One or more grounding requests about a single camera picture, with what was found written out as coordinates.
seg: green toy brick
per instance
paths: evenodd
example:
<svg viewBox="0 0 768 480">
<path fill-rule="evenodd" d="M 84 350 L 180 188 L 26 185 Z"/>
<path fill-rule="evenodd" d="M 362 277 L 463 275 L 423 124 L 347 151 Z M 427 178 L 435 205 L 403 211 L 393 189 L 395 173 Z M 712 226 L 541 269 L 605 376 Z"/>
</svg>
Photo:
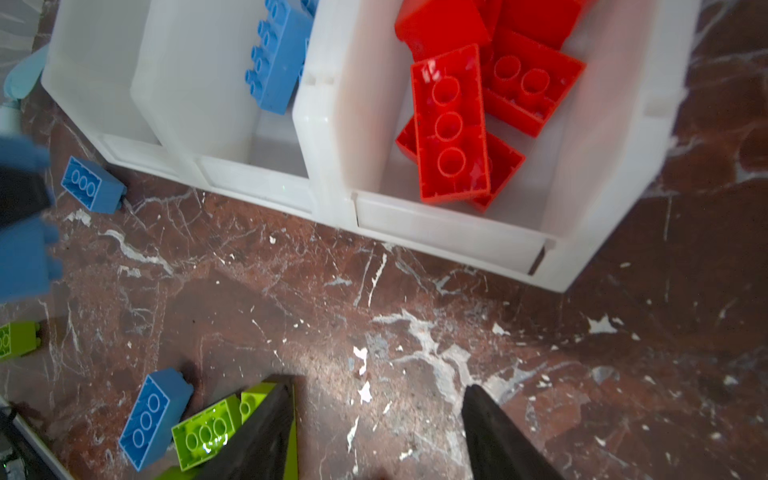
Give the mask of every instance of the green toy brick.
<svg viewBox="0 0 768 480">
<path fill-rule="evenodd" d="M 191 468 L 186 472 L 182 472 L 181 468 L 174 466 L 163 472 L 163 474 L 157 477 L 155 480 L 192 480 L 192 478 L 195 478 L 198 473 L 200 473 L 199 468 Z"/>
<path fill-rule="evenodd" d="M 232 395 L 173 427 L 181 471 L 211 460 L 242 424 L 240 400 Z"/>
<path fill-rule="evenodd" d="M 37 322 L 13 322 L 0 327 L 0 360 L 14 359 L 40 346 Z"/>
<path fill-rule="evenodd" d="M 253 414 L 261 402 L 264 401 L 272 389 L 274 383 L 263 382 L 253 388 L 250 388 L 240 395 L 240 415 L 243 423 Z M 286 454 L 286 467 L 283 473 L 283 480 L 299 480 L 299 457 L 296 441 L 296 396 L 293 396 L 293 423 L 290 425 L 290 435 L 288 437 L 288 452 Z"/>
</svg>

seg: marble surface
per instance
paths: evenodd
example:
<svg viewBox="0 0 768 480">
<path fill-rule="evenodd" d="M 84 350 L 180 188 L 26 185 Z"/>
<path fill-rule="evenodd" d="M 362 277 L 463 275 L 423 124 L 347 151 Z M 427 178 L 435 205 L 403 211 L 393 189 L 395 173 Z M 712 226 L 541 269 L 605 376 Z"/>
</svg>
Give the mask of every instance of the marble surface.
<svg viewBox="0 0 768 480">
<path fill-rule="evenodd" d="M 124 207 L 88 214 L 54 180 L 71 154 L 101 159 L 38 88 L 25 128 L 51 149 L 66 271 L 0 306 L 44 322 L 39 351 L 0 365 L 2 395 L 79 478 L 173 462 L 137 475 L 117 445 L 166 367 L 194 384 L 188 415 L 295 376 L 302 478 L 470 478 L 471 383 L 567 479 L 766 478 L 765 18 L 763 0 L 704 1 L 677 146 L 565 294 L 117 167 Z"/>
</svg>

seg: light blue plastic object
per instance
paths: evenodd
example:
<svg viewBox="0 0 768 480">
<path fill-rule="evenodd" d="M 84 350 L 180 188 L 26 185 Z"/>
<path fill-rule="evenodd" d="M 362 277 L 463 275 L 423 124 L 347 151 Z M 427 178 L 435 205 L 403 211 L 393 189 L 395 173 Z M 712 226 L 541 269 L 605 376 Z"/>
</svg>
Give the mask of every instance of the light blue plastic object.
<svg viewBox="0 0 768 480">
<path fill-rule="evenodd" d="M 40 78 L 47 57 L 48 46 L 46 45 L 20 61 L 5 77 L 3 94 L 12 100 L 27 98 Z"/>
<path fill-rule="evenodd" d="M 300 0 L 266 0 L 268 20 L 259 22 L 261 46 L 253 47 L 253 70 L 246 71 L 250 94 L 262 110 L 285 114 L 299 80 L 312 15 Z"/>
<path fill-rule="evenodd" d="M 315 12 L 317 12 L 317 4 L 320 3 L 320 0 L 301 0 L 301 5 L 304 5 L 304 8 L 310 13 L 310 15 L 315 16 Z"/>
<path fill-rule="evenodd" d="M 101 165 L 75 157 L 69 157 L 61 186 L 97 214 L 113 214 L 120 208 L 120 197 L 128 191 Z"/>
<path fill-rule="evenodd" d="M 118 442 L 137 472 L 165 455 L 173 441 L 170 430 L 181 420 L 193 390 L 174 369 L 144 380 Z"/>
<path fill-rule="evenodd" d="M 51 166 L 45 149 L 24 137 L 0 136 L 0 165 L 43 173 Z M 53 195 L 48 192 L 53 204 Z M 33 215 L 0 229 L 0 303 L 51 290 L 62 275 L 61 260 L 49 257 L 46 246 L 58 242 L 58 230 Z"/>
</svg>

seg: white container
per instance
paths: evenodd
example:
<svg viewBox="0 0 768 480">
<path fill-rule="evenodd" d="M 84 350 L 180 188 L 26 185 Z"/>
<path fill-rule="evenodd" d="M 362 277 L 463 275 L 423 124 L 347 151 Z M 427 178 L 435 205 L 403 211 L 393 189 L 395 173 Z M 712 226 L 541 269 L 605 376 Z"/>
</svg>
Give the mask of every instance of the white container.
<svg viewBox="0 0 768 480">
<path fill-rule="evenodd" d="M 329 223 L 562 291 L 659 171 L 683 100 L 699 0 L 600 0 L 564 52 L 587 70 L 485 216 L 419 202 L 394 139 L 412 116 L 401 0 L 323 0 L 293 118 Z"/>
<path fill-rule="evenodd" d="M 243 84 L 261 0 L 62 0 L 43 84 L 110 162 L 562 291 L 664 161 L 699 1 L 599 0 L 541 136 L 488 117 L 528 160 L 485 216 L 420 203 L 394 145 L 413 112 L 401 0 L 321 0 L 286 116 Z"/>
</svg>

